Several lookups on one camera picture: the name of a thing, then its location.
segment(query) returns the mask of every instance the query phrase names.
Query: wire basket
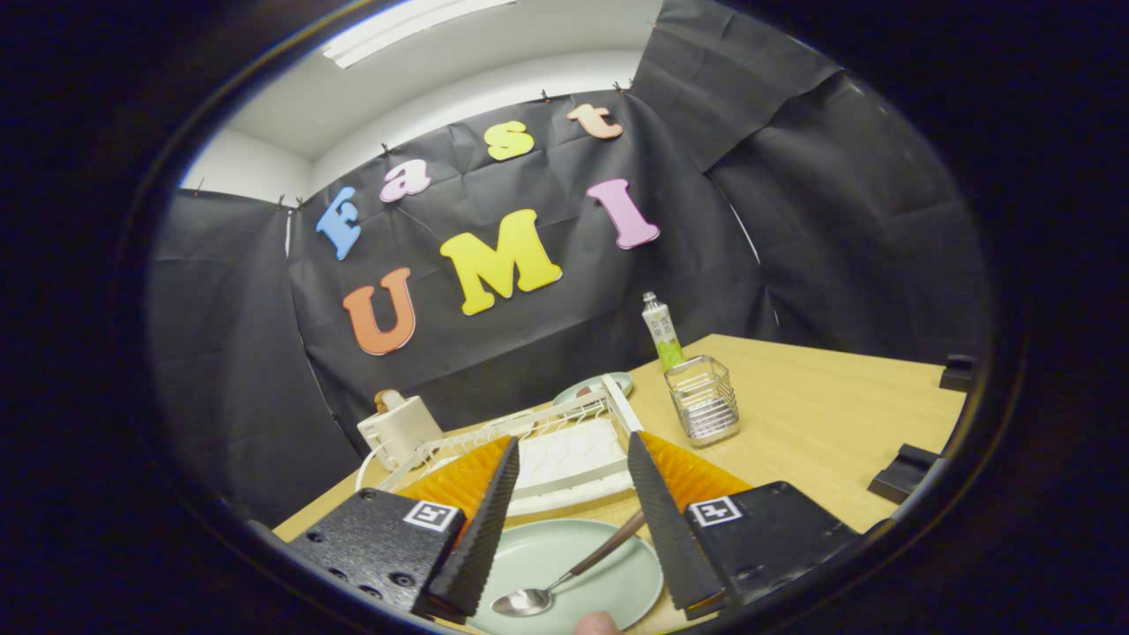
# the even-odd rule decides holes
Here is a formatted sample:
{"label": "wire basket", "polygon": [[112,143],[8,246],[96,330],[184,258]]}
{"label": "wire basket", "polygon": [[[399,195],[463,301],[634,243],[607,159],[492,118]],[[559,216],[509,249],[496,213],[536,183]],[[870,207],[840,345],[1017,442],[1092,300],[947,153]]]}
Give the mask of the wire basket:
{"label": "wire basket", "polygon": [[603,375],[592,392],[559,406],[517,412],[427,442],[377,488],[400,490],[480,445],[513,435],[519,440],[522,470],[508,515],[575,505],[631,487],[627,447],[631,433],[640,429],[619,385]]}
{"label": "wire basket", "polygon": [[694,447],[737,434],[737,397],[729,369],[706,355],[691,357],[665,373],[682,429]]}

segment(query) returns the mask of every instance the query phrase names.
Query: finger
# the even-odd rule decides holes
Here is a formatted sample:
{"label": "finger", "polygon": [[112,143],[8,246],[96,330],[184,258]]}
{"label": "finger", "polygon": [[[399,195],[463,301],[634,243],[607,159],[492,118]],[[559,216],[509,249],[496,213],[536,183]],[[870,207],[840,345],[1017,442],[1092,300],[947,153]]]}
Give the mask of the finger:
{"label": "finger", "polygon": [[590,612],[576,623],[576,635],[623,635],[606,611]]}

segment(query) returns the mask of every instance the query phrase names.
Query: plastic bottle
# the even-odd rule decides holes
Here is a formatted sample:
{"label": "plastic bottle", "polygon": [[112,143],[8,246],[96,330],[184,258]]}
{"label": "plastic bottle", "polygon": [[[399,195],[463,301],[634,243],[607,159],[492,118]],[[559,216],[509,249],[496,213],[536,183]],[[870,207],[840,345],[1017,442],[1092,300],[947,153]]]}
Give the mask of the plastic bottle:
{"label": "plastic bottle", "polygon": [[682,354],[682,345],[679,343],[679,336],[674,332],[674,324],[671,323],[671,311],[658,302],[651,292],[642,294],[642,319],[650,330],[650,338],[655,340],[663,372],[669,371],[686,360]]}

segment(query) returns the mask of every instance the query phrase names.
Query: spoon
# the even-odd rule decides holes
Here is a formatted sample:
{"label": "spoon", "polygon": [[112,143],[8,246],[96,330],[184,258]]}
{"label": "spoon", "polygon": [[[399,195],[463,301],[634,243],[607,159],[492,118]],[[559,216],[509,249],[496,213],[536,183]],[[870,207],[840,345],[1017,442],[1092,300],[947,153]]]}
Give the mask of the spoon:
{"label": "spoon", "polygon": [[642,510],[636,512],[627,523],[623,524],[611,538],[604,541],[603,545],[596,547],[596,550],[588,555],[585,559],[580,560],[575,567],[568,569],[568,573],[560,576],[557,582],[553,582],[544,589],[522,589],[520,591],[514,591],[507,595],[502,595],[490,604],[495,611],[501,615],[507,615],[510,617],[528,617],[532,615],[537,615],[549,609],[553,603],[553,595],[550,593],[557,585],[572,580],[574,577],[580,575],[581,573],[592,568],[596,563],[606,558],[616,547],[624,543],[628,538],[634,536],[634,532],[639,531],[639,528],[644,525],[647,520],[642,515]]}

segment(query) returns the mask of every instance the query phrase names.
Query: orange letter u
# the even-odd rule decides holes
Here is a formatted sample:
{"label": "orange letter u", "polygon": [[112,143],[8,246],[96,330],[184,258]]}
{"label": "orange letter u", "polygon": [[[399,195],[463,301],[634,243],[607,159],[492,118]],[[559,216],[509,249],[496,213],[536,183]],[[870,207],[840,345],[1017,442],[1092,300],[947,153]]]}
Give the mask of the orange letter u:
{"label": "orange letter u", "polygon": [[380,279],[380,286],[392,295],[392,308],[396,312],[396,325],[391,331],[382,331],[376,327],[373,314],[371,285],[361,287],[345,296],[342,301],[349,319],[352,321],[353,334],[361,350],[369,355],[384,355],[401,348],[415,332],[415,311],[412,310],[412,296],[408,294],[406,267],[401,267]]}

